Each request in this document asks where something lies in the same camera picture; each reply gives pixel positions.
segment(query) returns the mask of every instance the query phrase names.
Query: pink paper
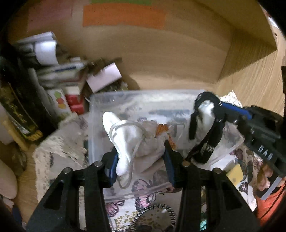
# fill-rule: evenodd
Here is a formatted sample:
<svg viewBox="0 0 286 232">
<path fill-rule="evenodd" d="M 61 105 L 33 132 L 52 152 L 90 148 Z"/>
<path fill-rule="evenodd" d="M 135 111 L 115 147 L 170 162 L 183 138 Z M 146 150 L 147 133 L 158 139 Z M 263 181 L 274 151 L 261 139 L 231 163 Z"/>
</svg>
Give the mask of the pink paper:
<svg viewBox="0 0 286 232">
<path fill-rule="evenodd" d="M 27 31 L 72 16 L 73 0 L 43 0 L 29 9 Z"/>
<path fill-rule="evenodd" d="M 87 78 L 86 82 L 90 86 L 93 93 L 101 90 L 102 88 L 110 85 L 116 80 L 120 79 L 122 76 L 115 63 L 112 63 L 102 69 L 95 76 L 90 76 Z"/>
</svg>

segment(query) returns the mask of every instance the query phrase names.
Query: wood grain surface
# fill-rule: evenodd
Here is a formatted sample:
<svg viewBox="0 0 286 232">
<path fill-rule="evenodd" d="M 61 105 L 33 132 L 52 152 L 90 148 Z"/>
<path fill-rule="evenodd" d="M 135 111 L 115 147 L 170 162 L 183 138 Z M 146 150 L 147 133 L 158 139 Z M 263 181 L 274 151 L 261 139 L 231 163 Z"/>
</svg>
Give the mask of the wood grain surface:
<svg viewBox="0 0 286 232">
<path fill-rule="evenodd" d="M 216 93 L 234 90 L 242 105 L 258 105 L 283 115 L 281 65 L 286 42 L 277 28 L 278 50 L 247 33 L 236 31 Z"/>
<path fill-rule="evenodd" d="M 237 29 L 276 46 L 271 28 L 257 0 L 197 0 L 219 13 Z"/>
<path fill-rule="evenodd" d="M 26 30 L 31 5 L 24 7 L 10 23 L 9 41 L 52 31 L 72 55 L 91 60 L 122 57 L 120 71 L 131 89 L 170 89 L 178 86 L 174 79 L 183 79 L 181 88 L 191 89 L 193 81 L 215 83 L 219 79 L 234 27 L 202 4 L 152 1 L 166 12 L 162 30 L 124 25 L 83 27 L 83 8 L 88 4 L 88 0 L 74 0 L 72 18 L 49 24 L 43 21 L 42 28 L 32 32 Z M 146 76 L 164 81 L 155 86 Z"/>
</svg>

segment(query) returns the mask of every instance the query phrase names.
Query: metal screw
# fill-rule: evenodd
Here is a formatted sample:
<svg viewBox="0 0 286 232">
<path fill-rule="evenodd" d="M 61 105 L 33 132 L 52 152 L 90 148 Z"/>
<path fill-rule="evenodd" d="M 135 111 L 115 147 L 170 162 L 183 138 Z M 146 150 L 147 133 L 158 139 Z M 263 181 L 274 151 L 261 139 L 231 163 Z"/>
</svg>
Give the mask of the metal screw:
<svg viewBox="0 0 286 232">
<path fill-rule="evenodd" d="M 183 161 L 182 162 L 182 165 L 184 166 L 184 167 L 188 167 L 188 166 L 190 166 L 191 165 L 191 163 L 189 162 L 189 161 Z"/>
<path fill-rule="evenodd" d="M 100 167 L 101 165 L 103 165 L 103 163 L 100 160 L 94 162 L 94 166 L 96 167 Z"/>
<path fill-rule="evenodd" d="M 213 171 L 214 171 L 216 174 L 221 174 L 221 172 L 222 172 L 222 170 L 221 170 L 220 168 L 218 168 L 218 167 L 215 167 L 215 168 L 213 169 Z"/>
<path fill-rule="evenodd" d="M 66 167 L 66 168 L 63 169 L 63 172 L 64 172 L 65 174 L 68 174 L 70 171 L 71 171 L 71 168 L 70 168 L 70 167 Z"/>
</svg>

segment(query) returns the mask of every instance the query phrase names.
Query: clear plastic storage box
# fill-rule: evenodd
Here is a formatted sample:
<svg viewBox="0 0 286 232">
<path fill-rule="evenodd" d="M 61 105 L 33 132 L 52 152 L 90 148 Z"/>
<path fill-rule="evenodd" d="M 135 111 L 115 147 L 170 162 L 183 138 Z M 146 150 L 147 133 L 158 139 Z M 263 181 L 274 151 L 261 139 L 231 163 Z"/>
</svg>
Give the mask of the clear plastic storage box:
<svg viewBox="0 0 286 232">
<path fill-rule="evenodd" d="M 104 153 L 110 152 L 113 148 L 102 123 L 102 116 L 106 111 L 115 113 L 122 120 L 138 122 L 154 120 L 162 124 L 185 124 L 185 128 L 177 126 L 172 135 L 172 140 L 176 143 L 176 150 L 184 156 L 196 143 L 196 141 L 188 139 L 188 129 L 190 115 L 194 111 L 194 100 L 201 92 L 203 90 L 152 90 L 94 94 L 91 97 L 89 116 L 90 164 L 101 160 Z M 231 137 L 225 151 L 220 151 L 225 155 L 243 142 L 240 135 Z M 164 162 L 160 159 L 140 175 L 133 173 L 132 182 L 127 189 L 121 189 L 117 182 L 111 189 L 104 189 L 104 198 L 105 202 L 118 201 L 151 195 L 168 187 L 171 187 L 171 184 L 168 182 Z"/>
</svg>

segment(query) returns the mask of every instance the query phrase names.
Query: green tape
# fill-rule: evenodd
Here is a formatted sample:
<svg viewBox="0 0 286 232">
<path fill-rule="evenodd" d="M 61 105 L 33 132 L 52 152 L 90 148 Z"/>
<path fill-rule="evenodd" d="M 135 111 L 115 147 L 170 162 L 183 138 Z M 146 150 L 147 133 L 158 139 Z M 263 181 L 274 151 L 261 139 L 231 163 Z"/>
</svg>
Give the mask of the green tape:
<svg viewBox="0 0 286 232">
<path fill-rule="evenodd" d="M 150 6 L 152 0 L 91 0 L 91 3 L 132 3 Z"/>
</svg>

